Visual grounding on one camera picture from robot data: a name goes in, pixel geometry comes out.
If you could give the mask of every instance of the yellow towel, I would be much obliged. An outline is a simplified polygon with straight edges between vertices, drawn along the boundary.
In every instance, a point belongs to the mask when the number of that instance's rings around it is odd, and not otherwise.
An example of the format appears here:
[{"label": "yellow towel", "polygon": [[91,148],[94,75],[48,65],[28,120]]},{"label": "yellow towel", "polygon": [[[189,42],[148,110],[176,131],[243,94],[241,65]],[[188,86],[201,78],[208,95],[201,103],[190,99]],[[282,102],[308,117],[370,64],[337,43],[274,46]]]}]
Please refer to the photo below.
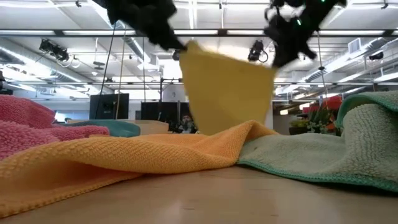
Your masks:
[{"label": "yellow towel", "polygon": [[256,120],[264,124],[276,71],[188,43],[180,67],[190,110],[202,134],[215,134]]},{"label": "yellow towel", "polygon": [[0,162],[0,217],[146,174],[233,165],[244,141],[276,134],[248,121],[221,133],[93,136],[32,147]]}]

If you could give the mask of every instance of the orange towel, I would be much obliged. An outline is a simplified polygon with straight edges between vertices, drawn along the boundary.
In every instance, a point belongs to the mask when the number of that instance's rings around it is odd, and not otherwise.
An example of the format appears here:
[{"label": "orange towel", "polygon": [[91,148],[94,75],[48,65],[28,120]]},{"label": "orange towel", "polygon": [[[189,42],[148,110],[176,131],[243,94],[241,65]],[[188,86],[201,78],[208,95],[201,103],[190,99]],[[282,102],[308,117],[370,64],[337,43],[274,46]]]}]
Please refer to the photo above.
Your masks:
[{"label": "orange towel", "polygon": [[235,164],[243,143],[276,132],[256,121],[212,136],[93,136],[32,147],[0,162],[0,217],[42,207],[143,173],[176,174]]}]

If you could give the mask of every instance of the cable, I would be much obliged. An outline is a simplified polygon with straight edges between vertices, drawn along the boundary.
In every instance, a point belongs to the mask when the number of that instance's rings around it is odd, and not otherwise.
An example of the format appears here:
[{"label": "cable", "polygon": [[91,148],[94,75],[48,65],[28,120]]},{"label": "cable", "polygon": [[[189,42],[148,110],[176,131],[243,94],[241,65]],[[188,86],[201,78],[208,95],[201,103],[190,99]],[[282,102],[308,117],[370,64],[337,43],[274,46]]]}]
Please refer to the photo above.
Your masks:
[{"label": "cable", "polygon": [[[144,44],[144,38],[142,38],[142,52],[145,52],[145,44]],[[147,95],[146,95],[146,84],[145,84],[145,57],[142,55],[142,74],[144,76],[144,102],[147,101]]]},{"label": "cable", "polygon": [[265,59],[264,61],[259,59],[258,61],[261,62],[261,63],[266,63],[268,61],[268,58],[269,58],[268,54],[267,54],[267,52],[265,50],[262,50],[262,53],[263,53],[263,55],[265,54],[267,56],[267,59]]},{"label": "cable", "polygon": [[109,58],[110,58],[110,56],[111,56],[111,50],[112,50],[112,44],[113,44],[113,38],[114,38],[114,31],[115,31],[115,30],[116,30],[116,24],[115,24],[114,27],[113,27],[113,33],[112,33],[112,38],[111,38],[111,45],[109,46],[108,58],[106,59],[104,77],[103,77],[103,79],[102,79],[101,91],[99,91],[99,98],[98,98],[98,102],[97,102],[97,108],[95,109],[95,117],[94,117],[94,119],[97,119],[98,108],[100,107],[101,95],[102,95],[102,91],[103,91],[103,89],[104,89],[105,78],[106,78],[106,71],[107,71],[107,69],[108,69],[108,62],[109,62]]},{"label": "cable", "polygon": [[121,85],[122,85],[122,75],[123,75],[124,45],[126,43],[126,40],[124,40],[124,38],[126,37],[126,31],[127,31],[127,26],[124,28],[124,35],[123,35],[123,52],[122,52],[122,63],[121,63],[122,65],[121,65],[121,68],[120,68],[118,105],[116,106],[116,117],[115,117],[115,119],[118,118],[118,114],[119,114],[120,89],[121,89]]}]

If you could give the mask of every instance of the wooden table surface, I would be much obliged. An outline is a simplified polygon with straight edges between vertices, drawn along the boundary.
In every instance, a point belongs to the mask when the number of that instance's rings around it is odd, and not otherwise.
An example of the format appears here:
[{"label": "wooden table surface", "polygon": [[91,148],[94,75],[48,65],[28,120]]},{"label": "wooden table surface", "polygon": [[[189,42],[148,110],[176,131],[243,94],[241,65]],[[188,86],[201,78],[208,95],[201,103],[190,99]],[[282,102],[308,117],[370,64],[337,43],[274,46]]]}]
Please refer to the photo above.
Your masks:
[{"label": "wooden table surface", "polygon": [[358,191],[356,187],[331,189],[230,167],[147,175],[0,223],[373,224],[397,220],[397,195]]}]

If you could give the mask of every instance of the microfiber cloth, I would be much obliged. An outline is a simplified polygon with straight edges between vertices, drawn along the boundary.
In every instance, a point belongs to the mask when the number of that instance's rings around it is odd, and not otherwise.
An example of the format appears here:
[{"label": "microfiber cloth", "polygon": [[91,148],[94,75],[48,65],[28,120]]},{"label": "microfiber cloth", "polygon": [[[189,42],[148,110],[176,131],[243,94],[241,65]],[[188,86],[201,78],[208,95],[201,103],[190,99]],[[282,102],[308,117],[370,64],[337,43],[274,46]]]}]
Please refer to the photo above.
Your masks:
[{"label": "microfiber cloth", "polygon": [[31,128],[51,128],[54,111],[25,98],[0,95],[0,120],[13,121]]},{"label": "microfiber cloth", "polygon": [[276,71],[208,52],[190,41],[180,67],[190,111],[202,134],[214,134],[245,121],[264,124]]},{"label": "microfiber cloth", "polygon": [[0,161],[0,217],[32,210],[142,174],[235,164],[245,141],[276,134],[248,121],[212,136],[95,136],[31,147]]},{"label": "microfiber cloth", "polygon": [[264,136],[244,145],[238,164],[309,182],[373,186],[398,192],[398,91],[364,93],[343,102],[343,137]]},{"label": "microfiber cloth", "polygon": [[0,95],[0,160],[32,146],[109,134],[107,127],[53,125],[54,112],[36,102]]},{"label": "microfiber cloth", "polygon": [[115,137],[134,137],[140,135],[141,132],[141,129],[138,125],[116,120],[89,120],[79,123],[62,124],[62,126],[67,127],[87,125],[107,127],[109,129],[109,135]]}]

